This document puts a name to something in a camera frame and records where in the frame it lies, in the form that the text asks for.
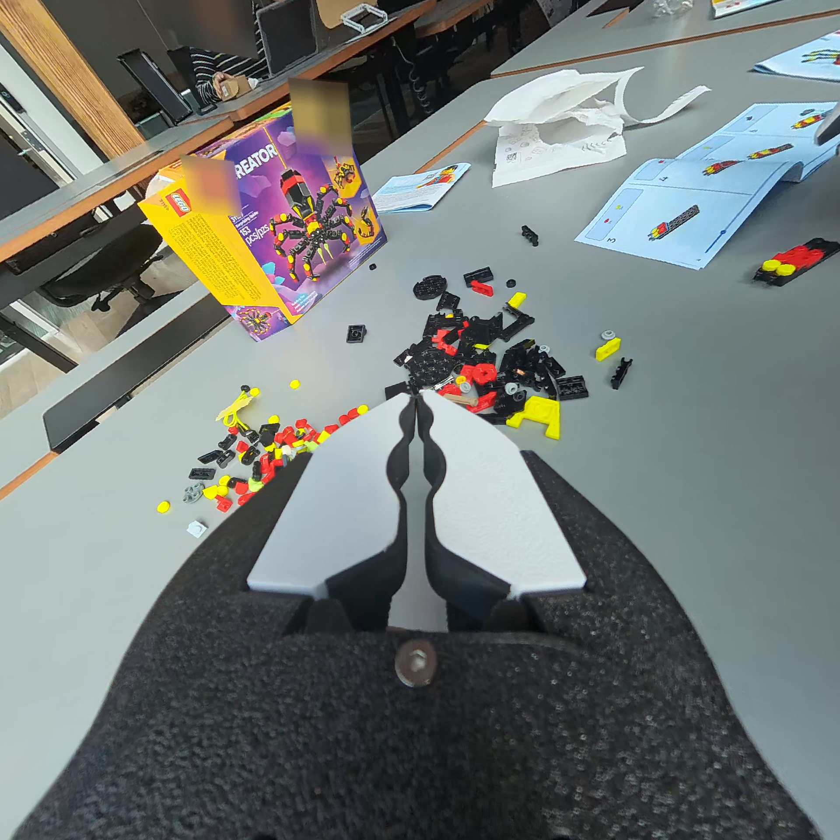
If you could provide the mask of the black monitor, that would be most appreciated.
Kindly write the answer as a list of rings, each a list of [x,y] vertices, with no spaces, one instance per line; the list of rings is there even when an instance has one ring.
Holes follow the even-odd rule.
[[[133,49],[118,56],[119,63],[135,79],[173,124],[182,123],[194,115],[183,95],[175,89],[153,58],[141,49]]]
[[[257,7],[256,22],[271,76],[319,51],[312,1],[279,1]]]

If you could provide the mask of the wooden pillar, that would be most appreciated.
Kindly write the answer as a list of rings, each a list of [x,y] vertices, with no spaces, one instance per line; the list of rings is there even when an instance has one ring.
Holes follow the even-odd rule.
[[[144,137],[40,1],[2,1],[1,29],[28,67],[109,159]]]

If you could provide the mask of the pile of black toy bricks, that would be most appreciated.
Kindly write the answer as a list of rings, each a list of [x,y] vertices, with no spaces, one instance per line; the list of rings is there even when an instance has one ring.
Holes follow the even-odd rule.
[[[568,375],[548,344],[526,335],[535,318],[523,310],[525,292],[485,318],[468,315],[444,276],[424,276],[413,294],[432,301],[435,310],[420,339],[395,357],[406,378],[386,387],[386,398],[435,392],[489,424],[508,427],[506,420],[531,396],[561,404],[589,396],[584,377]]]

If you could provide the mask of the partly built red black brick model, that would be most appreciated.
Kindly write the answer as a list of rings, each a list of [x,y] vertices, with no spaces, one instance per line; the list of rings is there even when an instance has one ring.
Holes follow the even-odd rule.
[[[839,252],[839,242],[824,238],[809,241],[766,259],[752,281],[783,287]]]

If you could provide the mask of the neighbouring grey desk wooden edge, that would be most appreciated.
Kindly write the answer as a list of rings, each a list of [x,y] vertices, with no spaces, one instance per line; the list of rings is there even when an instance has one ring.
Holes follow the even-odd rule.
[[[125,193],[233,127],[228,115],[181,123],[18,210],[1,222],[1,260]]]

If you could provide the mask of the yellow wedge plate brick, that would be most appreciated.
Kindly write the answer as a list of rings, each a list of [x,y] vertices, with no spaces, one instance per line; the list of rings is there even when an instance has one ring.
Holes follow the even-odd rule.
[[[545,437],[560,440],[560,407],[561,403],[557,400],[533,395],[525,401],[520,411],[506,420],[506,425],[520,428],[524,421],[542,424],[545,426]]]

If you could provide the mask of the pile of small red yellow bricks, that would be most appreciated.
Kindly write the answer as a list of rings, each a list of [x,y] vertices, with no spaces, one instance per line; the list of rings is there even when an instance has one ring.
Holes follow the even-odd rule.
[[[226,513],[242,507],[289,463],[302,454],[312,454],[340,428],[368,413],[365,404],[354,406],[339,421],[319,429],[305,418],[282,426],[278,415],[261,425],[246,422],[242,412],[260,395],[260,389],[241,385],[236,398],[217,416],[225,426],[224,436],[190,468],[183,501],[202,499]]]

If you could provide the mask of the small blue leaflet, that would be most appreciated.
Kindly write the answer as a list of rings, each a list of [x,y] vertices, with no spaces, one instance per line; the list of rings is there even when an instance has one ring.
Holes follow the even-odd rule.
[[[378,214],[424,212],[432,209],[469,171],[470,163],[390,178],[372,196]]]

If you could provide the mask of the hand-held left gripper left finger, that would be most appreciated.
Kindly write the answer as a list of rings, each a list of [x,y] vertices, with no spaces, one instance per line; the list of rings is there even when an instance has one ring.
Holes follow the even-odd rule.
[[[338,601],[355,629],[386,630],[407,566],[408,449],[416,399],[399,394],[310,457],[248,575],[257,592]]]

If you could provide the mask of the black office chair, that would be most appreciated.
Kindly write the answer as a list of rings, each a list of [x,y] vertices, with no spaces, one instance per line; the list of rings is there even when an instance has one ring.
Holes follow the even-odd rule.
[[[38,288],[38,293],[60,308],[72,308],[95,298],[93,311],[108,312],[110,301],[128,291],[142,306],[155,300],[154,290],[141,274],[155,262],[162,237],[154,227],[141,224],[101,248],[87,261]]]

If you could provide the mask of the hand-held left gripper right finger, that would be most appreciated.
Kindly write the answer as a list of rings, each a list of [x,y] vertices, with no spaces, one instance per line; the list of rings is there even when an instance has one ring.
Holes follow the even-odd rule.
[[[425,563],[450,629],[481,629],[500,603],[582,591],[586,575],[520,449],[435,392],[417,398]]]

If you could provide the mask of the purple yellow toy brick box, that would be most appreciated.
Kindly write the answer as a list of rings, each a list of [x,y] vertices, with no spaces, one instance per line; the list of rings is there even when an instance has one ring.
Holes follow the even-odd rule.
[[[300,151],[289,103],[186,160],[225,163],[241,214],[201,213],[181,162],[159,170],[140,209],[256,342],[298,321],[386,242],[354,155]]]

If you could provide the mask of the white paper bag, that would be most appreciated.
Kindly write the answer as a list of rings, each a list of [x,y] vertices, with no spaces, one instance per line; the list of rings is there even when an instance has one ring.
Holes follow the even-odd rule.
[[[641,69],[559,70],[502,97],[485,117],[499,130],[492,186],[620,159],[627,152],[626,128],[661,123],[710,90],[694,87],[654,117],[636,119],[625,108],[624,94]]]

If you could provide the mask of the open blue instruction booklet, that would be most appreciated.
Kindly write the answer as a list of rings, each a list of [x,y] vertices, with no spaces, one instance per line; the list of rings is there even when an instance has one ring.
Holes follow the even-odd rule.
[[[835,154],[816,135],[836,104],[756,103],[675,159],[646,161],[577,243],[705,268],[780,183],[799,183]]]

